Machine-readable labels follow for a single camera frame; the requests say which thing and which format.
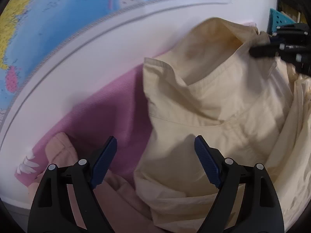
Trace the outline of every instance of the pink clothing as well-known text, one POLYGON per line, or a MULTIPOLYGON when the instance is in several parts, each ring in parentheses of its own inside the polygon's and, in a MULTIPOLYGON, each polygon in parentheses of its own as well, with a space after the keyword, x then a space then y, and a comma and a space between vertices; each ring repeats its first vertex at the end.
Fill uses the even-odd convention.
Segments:
MULTIPOLYGON (((58 167, 70 166, 77 162, 77 153, 65 133, 53 137, 45 148, 48 164, 58 167)), ((43 173, 29 185, 32 203, 43 173)), ((69 199, 78 226, 85 228, 75 199, 72 185, 68 185, 69 199)), ((116 233, 164 233, 153 225, 149 207, 139 199, 132 186, 122 177, 108 170, 102 184, 94 189, 94 194, 106 218, 116 233)))
POLYGON ((30 163, 30 166, 35 167, 31 169, 22 163, 15 176, 29 186, 46 169, 45 147, 59 132, 68 134, 80 158, 87 157, 112 135, 118 140, 118 151, 110 170, 133 185, 133 171, 147 145, 151 129, 140 65, 75 106, 40 139, 31 156, 25 159, 31 160, 34 164, 30 163))

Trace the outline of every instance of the map poster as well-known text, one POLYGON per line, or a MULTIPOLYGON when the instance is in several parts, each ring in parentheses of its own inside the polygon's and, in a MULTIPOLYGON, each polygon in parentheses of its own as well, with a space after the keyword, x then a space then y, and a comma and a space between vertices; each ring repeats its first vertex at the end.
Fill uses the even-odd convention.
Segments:
POLYGON ((62 41, 99 18, 148 1, 10 0, 0 16, 0 123, 27 78, 62 41))

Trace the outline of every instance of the fabric fold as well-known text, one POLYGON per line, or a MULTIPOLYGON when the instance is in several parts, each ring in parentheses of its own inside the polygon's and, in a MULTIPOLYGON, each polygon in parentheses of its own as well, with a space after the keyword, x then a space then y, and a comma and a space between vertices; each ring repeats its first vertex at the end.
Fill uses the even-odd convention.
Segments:
POLYGON ((109 136, 116 137, 118 152, 110 169, 134 186, 133 171, 151 129, 142 86, 142 65, 139 65, 73 106, 32 148, 18 166, 15 177, 28 187, 48 165, 47 143, 57 133, 65 132, 81 157, 88 157, 104 145, 109 136), (36 167, 24 164, 30 159, 36 167))
MULTIPOLYGON (((194 138, 238 164, 262 163, 275 185, 285 228, 310 200, 310 78, 278 59, 252 58, 266 33, 211 18, 172 50, 145 59, 144 93, 153 126, 134 172, 136 192, 156 226, 196 232, 217 189, 195 154, 194 138)), ((240 187, 228 227, 240 209, 240 187)))
MULTIPOLYGON (((77 153, 65 133, 56 134, 47 144, 45 152, 49 164, 70 166, 78 161, 77 153)), ((28 187, 32 203, 43 174, 28 187)), ((71 208, 78 226, 85 228, 72 185, 67 185, 71 208)), ((94 189, 95 197, 116 233, 163 233, 153 225, 149 207, 139 199, 132 186, 122 177, 108 170, 102 184, 94 189)))

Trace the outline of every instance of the pink towel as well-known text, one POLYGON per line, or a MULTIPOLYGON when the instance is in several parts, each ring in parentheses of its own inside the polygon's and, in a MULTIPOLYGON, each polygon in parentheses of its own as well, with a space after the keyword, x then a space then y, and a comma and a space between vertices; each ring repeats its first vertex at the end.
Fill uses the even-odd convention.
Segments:
MULTIPOLYGON (((45 148, 49 164, 58 167, 70 166, 77 162, 77 153, 65 133, 53 137, 45 148)), ((32 203, 43 173, 29 185, 29 198, 32 203)), ((78 226, 85 228, 75 199, 72 185, 68 194, 74 218, 78 226)), ((102 184, 94 189, 94 194, 106 218, 116 233, 164 233, 153 225, 149 207, 139 199, 132 186, 122 177, 108 170, 102 184)))
POLYGON ((87 157, 112 135, 118 140, 118 151, 110 170, 133 185, 133 171, 151 129, 140 65, 75 106, 40 139, 15 176, 29 186, 46 169, 46 144, 59 132, 68 134, 80 158, 87 157))

